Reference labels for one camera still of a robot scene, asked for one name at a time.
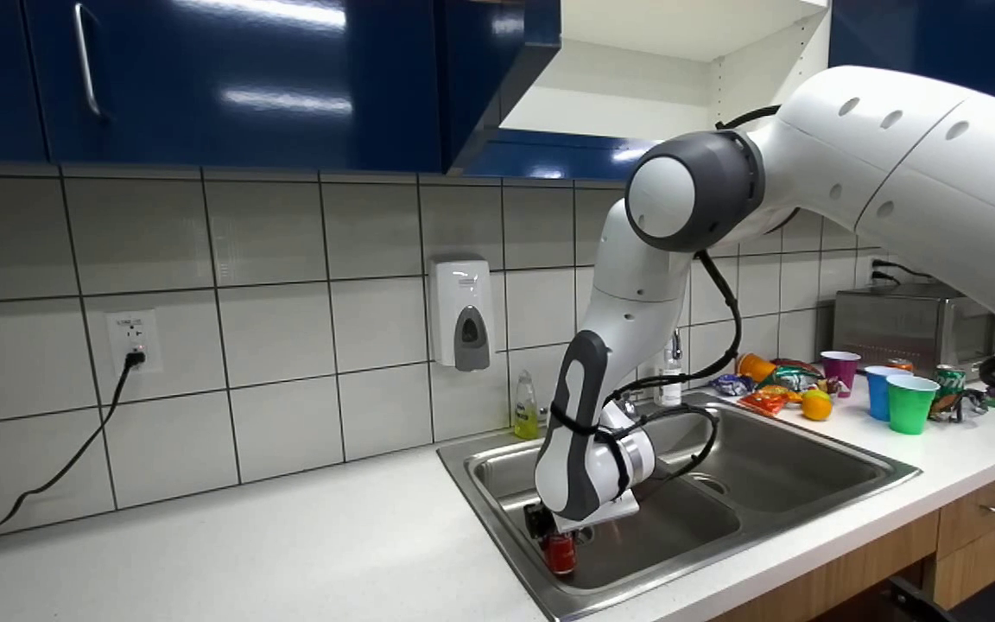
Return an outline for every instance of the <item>sink basin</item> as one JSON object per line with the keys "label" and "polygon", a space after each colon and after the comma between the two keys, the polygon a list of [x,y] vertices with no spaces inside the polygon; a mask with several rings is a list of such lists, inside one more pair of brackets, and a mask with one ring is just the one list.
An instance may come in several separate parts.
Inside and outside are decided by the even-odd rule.
{"label": "sink basin", "polygon": [[759,419],[694,396],[689,407],[720,419],[707,459],[675,476],[704,442],[704,419],[659,419],[646,434],[655,476],[637,487],[639,516],[577,537],[577,573],[547,569],[526,530],[534,498],[539,442],[471,439],[439,458],[527,596],[553,620],[577,620],[684,579],[743,545],[798,530],[881,487],[917,476],[912,468],[834,442],[807,430]]}

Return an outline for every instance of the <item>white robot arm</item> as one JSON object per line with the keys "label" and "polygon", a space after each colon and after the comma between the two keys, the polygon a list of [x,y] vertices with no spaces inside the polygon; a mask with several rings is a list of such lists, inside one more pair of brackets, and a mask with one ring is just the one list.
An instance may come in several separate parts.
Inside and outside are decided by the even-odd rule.
{"label": "white robot arm", "polygon": [[654,360],[697,254],[741,222],[814,212],[995,313],[995,97],[886,70],[813,76],[747,135],[651,148],[604,222],[593,296],[574,337],[534,463],[560,531],[639,513],[654,447],[608,401]]}

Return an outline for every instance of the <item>white countertop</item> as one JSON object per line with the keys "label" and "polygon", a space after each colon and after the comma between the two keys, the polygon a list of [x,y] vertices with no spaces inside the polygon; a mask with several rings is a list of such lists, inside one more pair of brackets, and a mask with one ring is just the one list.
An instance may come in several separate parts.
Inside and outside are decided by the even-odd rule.
{"label": "white countertop", "polygon": [[[712,620],[995,482],[995,413],[895,435],[863,405],[842,405],[807,430],[921,474],[593,620]],[[544,616],[439,458],[418,448],[0,538],[0,622],[98,620]]]}

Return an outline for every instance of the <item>purple cup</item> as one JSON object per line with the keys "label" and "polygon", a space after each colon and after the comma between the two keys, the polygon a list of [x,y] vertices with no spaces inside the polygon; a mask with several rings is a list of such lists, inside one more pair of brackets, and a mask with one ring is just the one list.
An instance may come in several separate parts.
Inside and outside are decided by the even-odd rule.
{"label": "purple cup", "polygon": [[841,389],[841,398],[853,396],[853,371],[863,355],[858,352],[845,352],[845,348],[825,348],[819,352],[819,364],[821,364],[821,375],[825,376],[835,376],[842,389]]}

